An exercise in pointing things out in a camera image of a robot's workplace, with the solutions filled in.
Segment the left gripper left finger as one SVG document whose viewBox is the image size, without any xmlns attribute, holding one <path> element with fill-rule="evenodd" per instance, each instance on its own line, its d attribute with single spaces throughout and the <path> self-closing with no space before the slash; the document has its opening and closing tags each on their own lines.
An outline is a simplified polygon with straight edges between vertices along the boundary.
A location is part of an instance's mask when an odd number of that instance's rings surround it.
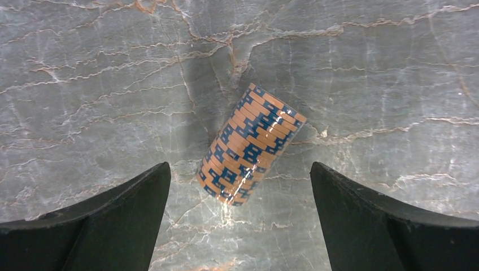
<svg viewBox="0 0 479 271">
<path fill-rule="evenodd" d="M 79 203 L 1 224 L 2 270 L 148 270 L 171 183 L 166 162 Z"/>
</svg>

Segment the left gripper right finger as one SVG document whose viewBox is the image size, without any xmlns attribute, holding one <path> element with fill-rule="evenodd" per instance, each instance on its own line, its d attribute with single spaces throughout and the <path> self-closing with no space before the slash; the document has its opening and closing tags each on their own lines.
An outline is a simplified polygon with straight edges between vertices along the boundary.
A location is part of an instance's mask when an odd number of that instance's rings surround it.
<svg viewBox="0 0 479 271">
<path fill-rule="evenodd" d="M 478 221 L 401 202 L 323 163 L 310 177 L 333 270 L 478 269 Z"/>
</svg>

